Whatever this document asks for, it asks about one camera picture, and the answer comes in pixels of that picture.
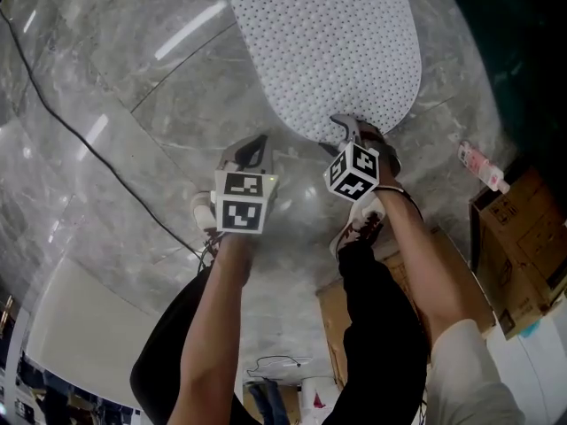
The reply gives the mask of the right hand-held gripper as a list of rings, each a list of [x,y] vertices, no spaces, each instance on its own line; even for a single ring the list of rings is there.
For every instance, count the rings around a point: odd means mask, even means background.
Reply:
[[[360,201],[379,184],[379,153],[367,150],[359,142],[359,121],[352,115],[333,114],[333,124],[343,128],[340,145],[318,143],[330,156],[335,157],[323,174],[327,190],[348,201]]]

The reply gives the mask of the person's right hand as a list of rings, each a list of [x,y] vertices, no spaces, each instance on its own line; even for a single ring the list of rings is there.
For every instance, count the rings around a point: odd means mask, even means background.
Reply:
[[[379,181],[381,186],[400,189],[396,180],[400,162],[395,149],[386,142],[380,131],[363,120],[357,121],[362,146],[367,151],[376,151],[378,156]]]

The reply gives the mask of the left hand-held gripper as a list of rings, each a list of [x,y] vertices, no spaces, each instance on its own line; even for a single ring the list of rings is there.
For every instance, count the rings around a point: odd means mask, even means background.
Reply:
[[[217,230],[261,234],[279,180],[271,174],[272,146],[268,135],[248,136],[230,145],[221,155],[219,169],[214,172]]]

